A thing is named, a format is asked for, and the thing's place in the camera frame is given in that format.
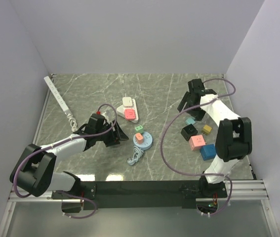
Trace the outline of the green charger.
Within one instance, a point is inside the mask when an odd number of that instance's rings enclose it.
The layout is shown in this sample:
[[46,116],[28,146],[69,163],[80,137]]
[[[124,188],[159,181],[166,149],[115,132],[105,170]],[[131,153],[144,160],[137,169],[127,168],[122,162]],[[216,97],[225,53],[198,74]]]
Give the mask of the green charger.
[[142,133],[144,131],[144,127],[142,125],[136,126],[135,131],[137,133]]

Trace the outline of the salmon usb-c charger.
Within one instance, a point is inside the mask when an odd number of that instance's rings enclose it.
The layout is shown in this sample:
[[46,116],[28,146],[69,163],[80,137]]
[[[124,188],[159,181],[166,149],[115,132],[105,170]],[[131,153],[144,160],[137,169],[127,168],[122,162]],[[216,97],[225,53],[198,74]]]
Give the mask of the salmon usb-c charger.
[[141,133],[135,134],[135,141],[137,144],[142,144],[144,142],[144,137]]

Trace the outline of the round blue power hub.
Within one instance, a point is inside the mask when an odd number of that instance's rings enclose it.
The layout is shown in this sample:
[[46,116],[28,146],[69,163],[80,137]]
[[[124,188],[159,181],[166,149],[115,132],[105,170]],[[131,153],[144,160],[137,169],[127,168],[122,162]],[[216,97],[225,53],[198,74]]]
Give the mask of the round blue power hub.
[[137,144],[135,141],[135,135],[133,136],[133,155],[127,159],[129,165],[134,165],[140,158],[144,155],[144,152],[148,150],[153,144],[153,137],[150,133],[144,131],[141,133],[144,137],[144,142],[142,144]]

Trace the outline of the teal charger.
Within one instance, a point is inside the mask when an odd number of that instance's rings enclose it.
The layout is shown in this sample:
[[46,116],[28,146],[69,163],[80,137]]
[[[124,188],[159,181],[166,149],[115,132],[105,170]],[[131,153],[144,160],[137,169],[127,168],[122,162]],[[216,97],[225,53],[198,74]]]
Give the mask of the teal charger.
[[185,120],[185,123],[186,123],[186,125],[194,125],[195,123],[196,123],[196,121],[195,121],[195,119],[194,118],[187,118],[186,120]]

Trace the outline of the black cube socket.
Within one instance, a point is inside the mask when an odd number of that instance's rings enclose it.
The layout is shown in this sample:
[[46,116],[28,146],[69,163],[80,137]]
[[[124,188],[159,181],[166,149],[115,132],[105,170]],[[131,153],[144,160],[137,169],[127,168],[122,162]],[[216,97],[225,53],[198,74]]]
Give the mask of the black cube socket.
[[181,135],[186,141],[189,141],[192,136],[196,136],[197,134],[198,131],[192,124],[186,125],[181,130]]

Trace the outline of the yellow usb charger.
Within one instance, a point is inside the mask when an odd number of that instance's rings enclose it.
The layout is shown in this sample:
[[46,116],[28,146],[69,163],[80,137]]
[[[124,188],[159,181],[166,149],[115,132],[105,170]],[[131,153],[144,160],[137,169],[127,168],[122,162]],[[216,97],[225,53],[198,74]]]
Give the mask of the yellow usb charger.
[[212,127],[207,124],[202,128],[202,133],[205,135],[209,135],[211,131]]

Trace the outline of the pink cube socket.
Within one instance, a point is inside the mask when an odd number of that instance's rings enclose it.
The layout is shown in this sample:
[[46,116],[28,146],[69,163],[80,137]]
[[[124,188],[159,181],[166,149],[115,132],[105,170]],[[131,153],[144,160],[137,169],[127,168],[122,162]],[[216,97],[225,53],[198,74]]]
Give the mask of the pink cube socket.
[[201,147],[206,145],[203,135],[191,136],[189,139],[190,148],[192,151],[200,150]]

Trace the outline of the long white power strip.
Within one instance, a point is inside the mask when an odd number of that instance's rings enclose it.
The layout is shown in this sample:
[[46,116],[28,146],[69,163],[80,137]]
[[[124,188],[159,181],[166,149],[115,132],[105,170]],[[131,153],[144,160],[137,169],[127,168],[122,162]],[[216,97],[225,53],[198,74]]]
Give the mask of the long white power strip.
[[76,119],[75,119],[73,113],[70,111],[69,107],[67,106],[66,102],[64,101],[64,99],[60,95],[59,91],[57,90],[57,88],[53,84],[52,80],[50,79],[49,76],[46,76],[43,79],[44,79],[46,85],[48,86],[50,92],[52,93],[52,95],[56,99],[57,103],[59,104],[60,108],[62,109],[62,111],[66,115],[66,118],[67,118],[67,120],[70,124],[70,127],[71,127],[71,131],[72,132],[77,131],[78,130],[78,124],[76,122]]

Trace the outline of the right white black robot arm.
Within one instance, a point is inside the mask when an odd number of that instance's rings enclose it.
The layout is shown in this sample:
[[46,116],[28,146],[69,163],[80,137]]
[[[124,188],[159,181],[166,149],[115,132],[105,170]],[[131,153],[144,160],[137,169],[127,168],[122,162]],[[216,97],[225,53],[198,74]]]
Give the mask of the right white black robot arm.
[[209,197],[216,191],[215,184],[222,182],[236,163],[251,153],[251,120],[235,114],[213,90],[187,91],[177,110],[190,114],[196,121],[202,120],[207,114],[218,126],[215,140],[216,157],[204,172],[206,180],[198,186],[199,193]]

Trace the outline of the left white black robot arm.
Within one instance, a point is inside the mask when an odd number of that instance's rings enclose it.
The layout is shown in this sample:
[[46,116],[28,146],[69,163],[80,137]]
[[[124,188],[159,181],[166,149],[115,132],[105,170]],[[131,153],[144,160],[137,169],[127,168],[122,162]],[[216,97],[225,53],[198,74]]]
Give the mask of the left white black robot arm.
[[103,142],[106,147],[110,147],[128,139],[116,120],[107,122],[102,118],[100,122],[89,121],[69,137],[53,144],[41,147],[35,144],[28,145],[9,180],[18,197],[39,197],[49,189],[52,180],[56,179],[54,167],[57,161],[84,152],[97,142]]

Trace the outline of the pink square plug adapter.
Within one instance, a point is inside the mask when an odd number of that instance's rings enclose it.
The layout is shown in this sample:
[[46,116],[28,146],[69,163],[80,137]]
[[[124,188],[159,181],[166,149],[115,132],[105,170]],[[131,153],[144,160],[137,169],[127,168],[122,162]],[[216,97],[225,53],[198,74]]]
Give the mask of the pink square plug adapter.
[[133,121],[133,120],[136,120],[136,112],[133,108],[127,108],[124,110],[124,118],[126,120],[130,120],[130,121]]

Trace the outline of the white square plug adapter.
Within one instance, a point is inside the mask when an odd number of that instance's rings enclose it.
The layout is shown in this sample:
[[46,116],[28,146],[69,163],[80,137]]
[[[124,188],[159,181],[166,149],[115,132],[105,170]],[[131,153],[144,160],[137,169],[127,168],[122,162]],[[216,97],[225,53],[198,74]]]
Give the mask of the white square plug adapter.
[[122,105],[124,107],[132,107],[133,106],[133,101],[131,97],[123,97],[122,98]]

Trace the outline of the blue cube socket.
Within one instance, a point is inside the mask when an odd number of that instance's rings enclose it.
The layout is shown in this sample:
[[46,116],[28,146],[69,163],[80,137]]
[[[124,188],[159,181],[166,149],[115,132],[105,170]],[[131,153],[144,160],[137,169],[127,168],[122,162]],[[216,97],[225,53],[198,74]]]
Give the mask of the blue cube socket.
[[214,144],[204,145],[200,149],[201,157],[204,161],[211,160],[216,157],[216,149]]

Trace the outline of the white flat power strip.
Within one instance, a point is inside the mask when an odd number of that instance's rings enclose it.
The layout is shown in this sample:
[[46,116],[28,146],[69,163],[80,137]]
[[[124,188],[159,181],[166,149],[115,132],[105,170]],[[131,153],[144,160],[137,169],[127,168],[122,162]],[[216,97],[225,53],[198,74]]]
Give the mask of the white flat power strip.
[[139,121],[136,101],[131,97],[123,97],[122,105],[116,108],[116,112],[119,116],[132,123]]

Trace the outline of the black mounting base bar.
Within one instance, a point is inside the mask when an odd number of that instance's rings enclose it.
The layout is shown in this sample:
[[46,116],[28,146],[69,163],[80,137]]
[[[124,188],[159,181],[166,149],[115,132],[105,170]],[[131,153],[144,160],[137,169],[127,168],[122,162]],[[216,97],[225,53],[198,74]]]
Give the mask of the black mounting base bar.
[[98,208],[181,207],[195,209],[197,199],[226,198],[224,182],[205,179],[177,181],[82,181],[71,195],[92,200]]

